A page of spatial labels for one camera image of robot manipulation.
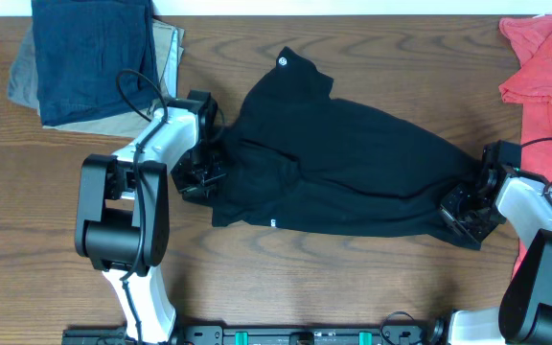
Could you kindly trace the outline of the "black t-shirt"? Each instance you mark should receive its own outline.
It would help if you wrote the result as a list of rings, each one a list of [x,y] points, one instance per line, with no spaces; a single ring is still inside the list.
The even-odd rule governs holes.
[[[475,180],[479,162],[443,138],[379,109],[335,99],[333,80],[284,48],[245,97],[223,144],[231,166],[212,223],[243,221],[356,237],[429,235],[448,228],[442,199]]]

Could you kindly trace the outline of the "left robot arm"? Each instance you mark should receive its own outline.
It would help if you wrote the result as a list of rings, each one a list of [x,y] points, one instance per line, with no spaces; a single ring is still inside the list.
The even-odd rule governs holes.
[[[225,172],[216,147],[222,133],[208,92],[159,103],[149,125],[128,145],[82,163],[74,237],[78,254],[114,289],[126,326],[117,332],[65,333],[65,343],[166,344],[176,310],[161,263],[170,235],[169,188],[205,204]]]

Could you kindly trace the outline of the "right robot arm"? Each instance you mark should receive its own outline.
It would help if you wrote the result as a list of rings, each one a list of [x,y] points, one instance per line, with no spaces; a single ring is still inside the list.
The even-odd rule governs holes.
[[[552,193],[546,179],[493,163],[483,180],[493,209],[527,247],[498,307],[453,312],[436,344],[552,344]]]

